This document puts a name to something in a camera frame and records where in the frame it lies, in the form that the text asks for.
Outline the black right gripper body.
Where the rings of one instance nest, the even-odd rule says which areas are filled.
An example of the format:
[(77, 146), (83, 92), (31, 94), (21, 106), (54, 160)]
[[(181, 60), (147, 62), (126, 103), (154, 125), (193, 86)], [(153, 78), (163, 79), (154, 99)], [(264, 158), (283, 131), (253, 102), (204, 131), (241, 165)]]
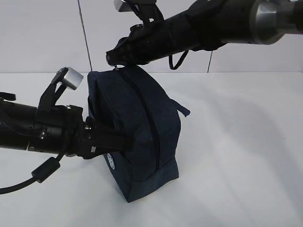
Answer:
[(170, 56), (170, 28), (166, 23), (140, 27), (129, 34), (128, 65), (146, 65), (168, 56)]

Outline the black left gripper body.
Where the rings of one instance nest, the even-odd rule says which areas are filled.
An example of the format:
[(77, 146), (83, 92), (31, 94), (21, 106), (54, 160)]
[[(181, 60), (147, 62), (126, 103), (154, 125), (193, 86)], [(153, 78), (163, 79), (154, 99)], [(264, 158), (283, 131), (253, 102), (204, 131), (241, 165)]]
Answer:
[(34, 128), (42, 132), (33, 138), (33, 151), (56, 154), (58, 159), (63, 156), (93, 158), (95, 146), (91, 133), (86, 131), (92, 125), (83, 121), (82, 112), (83, 108), (74, 105), (56, 105), (49, 111), (39, 109)]

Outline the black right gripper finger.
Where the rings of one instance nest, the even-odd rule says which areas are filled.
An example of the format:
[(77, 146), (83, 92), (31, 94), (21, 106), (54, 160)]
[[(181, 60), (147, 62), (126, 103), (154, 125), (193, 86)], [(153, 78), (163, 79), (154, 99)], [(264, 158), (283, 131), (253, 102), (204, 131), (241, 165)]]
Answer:
[(135, 49), (134, 44), (130, 42), (129, 37), (121, 38), (114, 49), (106, 52), (106, 60), (110, 66), (138, 65), (142, 63), (138, 51)]

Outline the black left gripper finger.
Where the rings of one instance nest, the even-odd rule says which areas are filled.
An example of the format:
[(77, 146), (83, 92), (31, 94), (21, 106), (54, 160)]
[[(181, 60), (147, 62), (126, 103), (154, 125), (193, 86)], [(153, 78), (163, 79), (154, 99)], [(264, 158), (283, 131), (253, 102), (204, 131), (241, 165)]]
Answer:
[(107, 127), (92, 117), (85, 120), (88, 138), (98, 147), (131, 147), (133, 138), (126, 132)]
[(83, 159), (93, 159), (95, 157), (115, 152), (126, 152), (132, 148), (131, 142), (117, 144), (116, 146), (109, 146), (104, 144), (90, 143), (82, 152)]

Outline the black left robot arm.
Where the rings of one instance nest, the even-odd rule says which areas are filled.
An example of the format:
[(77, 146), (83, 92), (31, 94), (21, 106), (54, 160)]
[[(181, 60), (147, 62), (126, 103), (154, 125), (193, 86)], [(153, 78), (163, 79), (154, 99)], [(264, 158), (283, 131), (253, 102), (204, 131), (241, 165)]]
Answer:
[(0, 146), (92, 159), (126, 152), (133, 145), (127, 133), (92, 117), (83, 119), (79, 106), (53, 105), (47, 111), (15, 103), (15, 94), (0, 94)]

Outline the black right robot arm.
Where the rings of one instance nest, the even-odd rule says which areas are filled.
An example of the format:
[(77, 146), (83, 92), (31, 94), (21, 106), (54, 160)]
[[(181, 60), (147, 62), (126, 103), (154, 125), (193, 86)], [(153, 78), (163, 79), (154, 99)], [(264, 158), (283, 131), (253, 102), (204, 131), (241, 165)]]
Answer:
[(109, 65), (146, 65), (168, 58), (176, 70), (190, 51), (215, 51), (226, 44), (271, 45), (286, 34), (303, 32), (300, 0), (197, 0), (164, 18), (154, 0), (116, 0), (119, 12), (141, 23), (106, 53)]

